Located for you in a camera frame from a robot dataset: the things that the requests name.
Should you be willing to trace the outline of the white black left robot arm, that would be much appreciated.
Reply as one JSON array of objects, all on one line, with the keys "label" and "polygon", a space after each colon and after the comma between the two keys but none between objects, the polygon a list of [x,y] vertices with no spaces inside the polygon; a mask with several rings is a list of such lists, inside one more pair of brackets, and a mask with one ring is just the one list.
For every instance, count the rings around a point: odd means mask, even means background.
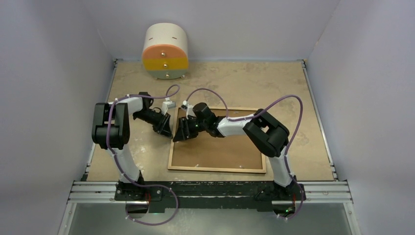
[{"label": "white black left robot arm", "polygon": [[156,134],[172,138],[170,114],[161,108],[152,108],[154,98],[147,92],[126,95],[110,103],[97,103],[92,121],[92,140],[112,157],[119,177],[120,191],[127,189],[133,200],[140,200],[146,189],[161,192],[161,185],[146,185],[141,170],[135,165],[130,147],[130,118],[150,124]]}]

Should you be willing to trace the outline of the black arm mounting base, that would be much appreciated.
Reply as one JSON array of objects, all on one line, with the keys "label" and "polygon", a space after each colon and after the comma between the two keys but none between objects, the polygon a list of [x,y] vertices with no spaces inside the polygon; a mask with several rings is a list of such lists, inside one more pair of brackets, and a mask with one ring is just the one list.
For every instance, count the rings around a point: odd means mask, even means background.
[{"label": "black arm mounting base", "polygon": [[115,187],[115,201],[149,202],[150,213],[174,208],[288,213],[306,199],[302,184],[283,187],[274,181],[119,181]]}]

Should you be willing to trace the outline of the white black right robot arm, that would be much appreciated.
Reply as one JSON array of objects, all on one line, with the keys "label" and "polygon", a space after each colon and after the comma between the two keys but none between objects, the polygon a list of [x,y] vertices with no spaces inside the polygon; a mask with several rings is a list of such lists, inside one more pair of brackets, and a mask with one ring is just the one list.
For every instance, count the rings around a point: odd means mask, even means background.
[{"label": "white black right robot arm", "polygon": [[173,141],[194,139],[200,132],[215,138],[246,135],[261,154],[267,156],[274,174],[276,196],[287,199],[294,193],[293,175],[287,160],[289,130],[264,109],[242,117],[216,115],[206,103],[186,109],[186,116],[179,118]]}]

